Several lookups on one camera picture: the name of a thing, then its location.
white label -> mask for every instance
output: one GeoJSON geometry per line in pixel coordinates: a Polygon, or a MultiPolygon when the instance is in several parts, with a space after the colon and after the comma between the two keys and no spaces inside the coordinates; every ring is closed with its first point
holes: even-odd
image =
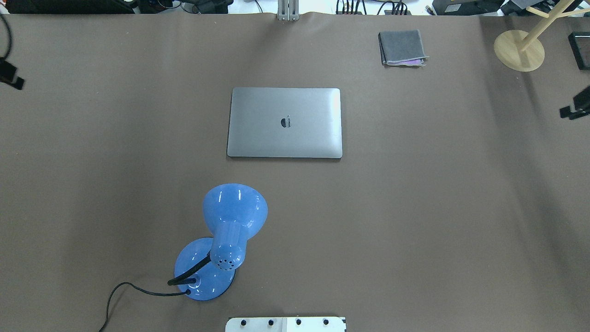
{"type": "Polygon", "coordinates": [[[447,9],[444,10],[444,12],[456,12],[459,10],[459,8],[461,8],[461,4],[449,5],[447,6],[447,9]]]}

lamp base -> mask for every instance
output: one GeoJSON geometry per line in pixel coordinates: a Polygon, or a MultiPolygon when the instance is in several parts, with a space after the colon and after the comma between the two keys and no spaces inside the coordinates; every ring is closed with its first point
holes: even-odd
{"type": "Polygon", "coordinates": [[[518,71],[532,71],[541,66],[545,59],[545,49],[535,38],[524,51],[518,46],[529,33],[522,30],[508,30],[500,34],[494,42],[494,52],[506,67],[518,71]]]}
{"type": "MultiPolygon", "coordinates": [[[[213,238],[202,237],[184,247],[176,259],[176,264],[174,264],[174,277],[188,271],[205,258],[209,250],[211,250],[212,244],[213,238]]],[[[178,289],[181,292],[189,289],[191,293],[186,296],[193,300],[208,301],[223,294],[230,287],[234,275],[235,270],[223,271],[209,263],[190,276],[190,278],[196,279],[194,284],[178,285],[178,289]]]]}

laptop lid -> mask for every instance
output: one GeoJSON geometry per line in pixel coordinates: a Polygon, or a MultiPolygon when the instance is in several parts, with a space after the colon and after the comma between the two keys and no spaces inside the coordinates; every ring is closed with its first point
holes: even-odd
{"type": "Polygon", "coordinates": [[[341,158],[340,89],[234,88],[227,155],[341,158]]]}

black fabric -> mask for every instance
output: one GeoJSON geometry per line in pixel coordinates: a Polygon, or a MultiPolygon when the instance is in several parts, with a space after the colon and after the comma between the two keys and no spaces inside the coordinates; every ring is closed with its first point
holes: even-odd
{"type": "Polygon", "coordinates": [[[11,14],[133,14],[122,0],[7,0],[11,14]]]}

folded gray cloth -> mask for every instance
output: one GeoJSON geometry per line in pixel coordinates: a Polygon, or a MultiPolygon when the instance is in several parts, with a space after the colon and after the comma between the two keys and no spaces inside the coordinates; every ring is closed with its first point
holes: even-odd
{"type": "Polygon", "coordinates": [[[424,47],[419,30],[381,31],[381,62],[389,66],[424,66],[424,47]]]}

